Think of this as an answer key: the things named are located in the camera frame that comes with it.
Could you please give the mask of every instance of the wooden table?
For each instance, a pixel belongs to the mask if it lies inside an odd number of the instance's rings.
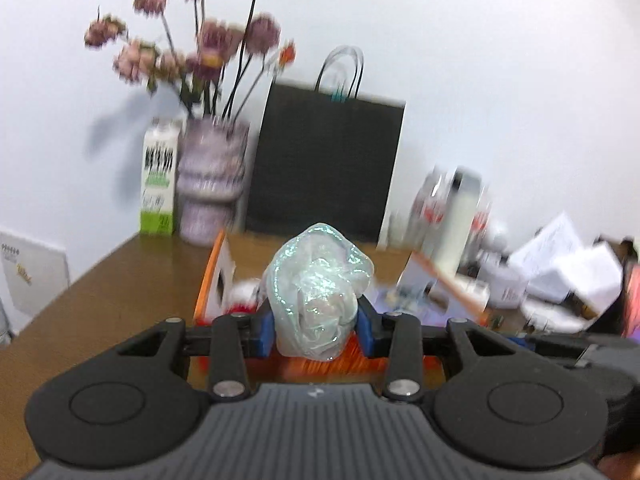
[[[238,279],[260,276],[282,240],[230,236]],[[395,282],[409,253],[362,249],[382,283]],[[0,479],[17,480],[39,458],[23,423],[31,393],[48,379],[170,316],[190,320],[209,250],[178,238],[135,237],[107,256],[0,351]],[[204,379],[197,367],[190,382]]]

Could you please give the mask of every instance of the plastic bag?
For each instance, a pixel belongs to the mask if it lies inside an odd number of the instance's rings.
[[[264,276],[280,353],[315,361],[340,355],[372,276],[371,260],[327,224],[284,244]]]

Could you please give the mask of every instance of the white paper sheet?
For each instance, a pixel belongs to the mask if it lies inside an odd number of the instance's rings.
[[[554,268],[554,261],[582,247],[574,225],[563,212],[535,238],[515,251],[508,263],[529,280],[527,291],[544,300],[559,303],[569,294],[571,287]]]
[[[527,322],[538,330],[575,334],[591,324],[586,319],[574,316],[562,306],[538,300],[525,300],[520,306],[520,311]]]
[[[607,243],[560,256],[554,266],[575,295],[598,315],[622,290],[622,266]]]

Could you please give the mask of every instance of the purple vase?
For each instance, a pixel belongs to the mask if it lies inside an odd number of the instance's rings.
[[[249,125],[219,117],[191,119],[181,142],[177,192],[182,203],[180,236],[213,245],[228,227],[244,189],[244,152]]]

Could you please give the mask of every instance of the milk carton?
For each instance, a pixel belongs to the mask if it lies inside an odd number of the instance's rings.
[[[146,131],[142,154],[140,232],[174,232],[174,195],[178,163],[178,121],[154,120]]]

